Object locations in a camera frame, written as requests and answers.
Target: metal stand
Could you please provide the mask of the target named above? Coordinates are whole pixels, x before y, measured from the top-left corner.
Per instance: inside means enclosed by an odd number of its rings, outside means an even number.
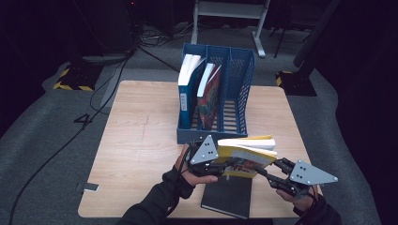
[[[264,5],[245,5],[233,3],[218,3],[218,2],[204,2],[195,1],[195,8],[193,10],[193,33],[191,37],[191,44],[196,44],[198,39],[198,16],[218,16],[218,17],[234,17],[258,19],[257,30],[252,31],[255,47],[258,51],[258,56],[266,57],[266,52],[260,41],[261,30],[263,29],[264,19],[267,15],[269,0],[265,0]]]

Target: red book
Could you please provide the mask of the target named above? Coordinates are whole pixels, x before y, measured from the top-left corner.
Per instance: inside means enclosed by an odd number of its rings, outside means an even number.
[[[198,90],[198,110],[202,120],[202,129],[211,130],[217,116],[219,104],[219,86],[221,79],[221,65],[211,70],[206,86]]]

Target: sleeve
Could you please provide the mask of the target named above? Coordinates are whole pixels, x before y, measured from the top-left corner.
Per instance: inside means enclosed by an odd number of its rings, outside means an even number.
[[[175,195],[188,199],[195,187],[192,187],[183,177],[177,183],[178,170],[173,167],[162,176],[162,182],[155,185],[146,197],[130,207],[116,225],[149,225],[161,224],[167,217],[168,208],[173,206]]]
[[[318,203],[306,213],[296,207],[293,211],[300,216],[297,224],[303,225],[341,225],[342,218],[334,208],[329,205],[322,195],[318,195]]]

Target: book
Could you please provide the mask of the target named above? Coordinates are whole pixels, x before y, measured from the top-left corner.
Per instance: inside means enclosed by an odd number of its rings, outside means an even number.
[[[198,110],[202,122],[202,129],[205,130],[212,129],[214,120],[217,116],[221,67],[221,65],[217,67],[210,65],[208,70],[211,68],[211,72],[208,74],[208,78],[203,76],[199,84],[197,92]]]
[[[219,157],[215,162],[226,162],[222,175],[253,178],[254,167],[266,168],[277,159],[275,140],[272,135],[251,138],[221,139],[217,142]]]
[[[201,97],[203,95],[208,78],[210,77],[211,72],[213,71],[214,67],[216,67],[216,65],[214,65],[212,63],[206,64],[205,71],[203,72],[202,79],[200,80],[199,87],[198,87],[198,93],[197,93],[198,97]]]
[[[185,54],[178,75],[178,93],[180,101],[179,127],[191,128],[193,113],[197,105],[195,93],[205,69],[205,57]]]
[[[252,179],[219,177],[219,181],[205,185],[201,207],[235,218],[249,218]]]

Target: black cable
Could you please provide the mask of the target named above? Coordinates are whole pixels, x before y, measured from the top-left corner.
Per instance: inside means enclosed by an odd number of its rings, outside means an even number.
[[[117,67],[115,68],[114,73],[112,74],[112,76],[111,76],[110,78],[108,78],[108,80],[106,80],[106,81],[93,93],[93,95],[91,96],[91,98],[90,98],[90,107],[91,107],[91,109],[93,109],[95,112],[99,112],[99,113],[108,115],[108,113],[106,113],[106,112],[101,112],[100,110],[96,109],[96,108],[93,106],[93,104],[92,104],[92,100],[93,100],[93,97],[96,95],[96,93],[97,93],[108,81],[110,81],[110,80],[114,77],[114,75],[116,74],[117,68],[118,68],[121,64],[122,64],[122,63],[120,62],[119,65],[117,65]]]
[[[171,38],[165,35],[158,35],[154,30],[145,30],[143,34],[140,36],[139,44],[145,47],[159,47],[172,40]]]
[[[172,214],[173,211],[178,206],[178,203],[179,203],[179,191],[180,191],[180,188],[181,188],[181,179],[182,179],[182,173],[183,173],[182,172],[182,167],[184,166],[185,158],[187,158],[187,155],[189,154],[190,151],[191,151],[191,145],[187,148],[187,151],[185,152],[184,157],[181,159],[181,163],[179,164],[178,178],[176,180],[176,190],[175,190],[174,202],[173,202],[173,206],[170,207],[169,210],[167,211],[167,217],[170,214]]]
[[[315,193],[314,186],[311,186],[311,189],[313,190],[313,193]],[[302,223],[301,221],[304,219],[305,215],[307,215],[307,213],[310,212],[310,211],[318,204],[318,200],[316,199],[316,197],[315,197],[313,194],[311,194],[310,192],[308,192],[307,195],[308,195],[310,198],[313,199],[313,203],[311,204],[311,206],[310,206],[310,208],[307,210],[307,212],[305,212],[304,215],[302,215],[302,216],[298,219],[298,221],[295,223],[295,225],[301,224],[301,223]]]
[[[160,62],[162,62],[164,65],[166,65],[167,67],[171,68],[172,70],[179,72],[178,69],[176,69],[175,67],[173,67],[171,64],[164,62],[163,60],[161,60],[158,56],[152,54],[151,52],[148,52],[147,50],[143,49],[141,46],[139,46],[140,50],[143,51],[144,53],[149,54],[150,56],[154,57],[155,59],[158,59]]]
[[[101,108],[91,117],[88,119],[88,121],[86,123],[83,124],[82,128],[80,128],[75,135],[72,136],[72,138],[70,138],[60,149],[58,149],[52,156],[50,156],[31,176],[30,178],[26,181],[26,183],[23,185],[23,188],[21,188],[20,192],[17,195],[17,198],[14,201],[14,204],[12,205],[11,211],[9,213],[9,221],[8,221],[8,225],[12,225],[12,220],[15,214],[15,209],[17,207],[18,201],[21,198],[21,196],[23,195],[23,192],[26,190],[26,188],[28,187],[28,185],[30,184],[30,182],[38,175],[38,173],[41,172],[41,170],[53,159],[55,158],[62,150],[64,150],[89,124],[91,124],[93,122],[93,119],[95,117],[97,117],[97,115],[100,113],[100,111],[105,107],[105,105],[111,100],[112,96],[114,95],[116,88],[117,88],[117,84],[120,82],[120,77],[121,74],[123,72],[123,68],[124,66],[127,64],[127,62],[129,61],[130,58],[126,59],[126,61],[124,62],[122,68],[120,69],[120,73],[119,73],[119,77],[117,78],[117,82],[116,82],[116,86],[112,92],[112,94],[108,97],[108,99],[106,100],[106,102],[101,106]]]
[[[127,53],[123,57],[115,58],[115,59],[89,60],[89,59],[84,59],[83,58],[83,60],[88,65],[91,65],[91,66],[105,67],[105,66],[109,66],[109,65],[112,65],[112,64],[116,64],[116,63],[122,63],[127,58],[130,58],[130,55],[131,55],[131,53]]]

